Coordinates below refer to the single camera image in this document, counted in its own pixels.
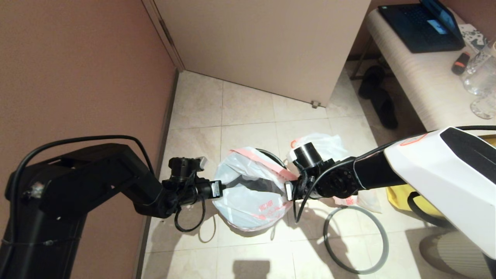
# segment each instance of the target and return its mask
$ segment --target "laptop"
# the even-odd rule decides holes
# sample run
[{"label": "laptop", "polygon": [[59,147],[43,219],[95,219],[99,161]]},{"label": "laptop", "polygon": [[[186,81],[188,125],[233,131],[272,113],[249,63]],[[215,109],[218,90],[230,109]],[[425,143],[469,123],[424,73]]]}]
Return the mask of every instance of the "laptop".
[{"label": "laptop", "polygon": [[378,7],[412,53],[455,51],[465,47],[453,14],[437,0]]}]

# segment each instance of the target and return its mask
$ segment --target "door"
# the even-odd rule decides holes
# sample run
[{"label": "door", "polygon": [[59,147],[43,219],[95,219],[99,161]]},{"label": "door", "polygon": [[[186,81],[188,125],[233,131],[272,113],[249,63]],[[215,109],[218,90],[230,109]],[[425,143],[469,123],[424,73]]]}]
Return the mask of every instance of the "door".
[{"label": "door", "polygon": [[186,70],[326,106],[370,0],[155,0]]}]

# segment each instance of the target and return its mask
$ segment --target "white plastic bag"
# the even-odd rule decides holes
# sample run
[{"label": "white plastic bag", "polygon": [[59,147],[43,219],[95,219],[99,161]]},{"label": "white plastic bag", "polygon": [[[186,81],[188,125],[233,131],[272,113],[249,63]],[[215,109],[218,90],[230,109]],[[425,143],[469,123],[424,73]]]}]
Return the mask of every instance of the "white plastic bag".
[{"label": "white plastic bag", "polygon": [[227,222],[242,231],[268,228],[291,207],[284,182],[297,177],[253,147],[232,152],[219,164],[215,180],[227,188],[213,201]]},{"label": "white plastic bag", "polygon": [[[323,161],[334,159],[334,161],[342,160],[348,157],[348,151],[344,149],[341,137],[330,136],[327,134],[313,133],[291,142],[291,148],[297,148],[311,142],[315,150],[319,153]],[[288,165],[288,168],[295,170],[295,166]],[[346,199],[333,197],[334,202],[341,206],[359,205],[370,211],[381,213],[379,199],[374,189],[363,190],[358,192],[358,196],[350,196]]]}]

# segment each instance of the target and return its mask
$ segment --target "slipper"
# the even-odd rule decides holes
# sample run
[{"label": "slipper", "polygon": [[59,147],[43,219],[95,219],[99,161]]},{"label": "slipper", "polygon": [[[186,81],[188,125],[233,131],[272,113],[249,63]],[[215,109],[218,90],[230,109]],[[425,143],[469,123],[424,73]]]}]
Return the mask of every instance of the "slipper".
[{"label": "slipper", "polygon": [[360,84],[360,89],[358,89],[358,95],[366,100],[370,99],[372,93],[375,89],[379,88],[385,76],[386,73],[380,66],[368,68],[367,71],[365,71],[362,84]]},{"label": "slipper", "polygon": [[374,90],[373,94],[371,94],[371,102],[384,127],[388,129],[398,127],[398,121],[396,120],[396,116],[394,116],[393,100],[386,90],[382,88]]}]

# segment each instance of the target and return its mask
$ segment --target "wall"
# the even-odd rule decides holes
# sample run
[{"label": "wall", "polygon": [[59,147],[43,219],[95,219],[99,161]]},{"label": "wall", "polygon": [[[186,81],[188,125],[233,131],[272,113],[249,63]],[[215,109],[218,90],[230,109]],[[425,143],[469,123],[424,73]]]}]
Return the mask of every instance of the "wall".
[{"label": "wall", "polygon": [[[3,234],[8,175],[39,145],[126,134],[156,162],[175,69],[140,0],[0,0],[0,18]],[[72,278],[131,278],[142,221],[122,194],[91,212]]]},{"label": "wall", "polygon": [[[372,0],[367,14],[380,5],[396,5],[418,3],[418,0]],[[441,0],[441,2],[453,9],[465,22],[471,23],[486,36],[496,36],[496,0]],[[363,47],[369,38],[369,32],[362,23],[358,35],[353,43],[348,59],[358,59]],[[378,55],[379,49],[372,44],[368,51],[369,55]]]}]

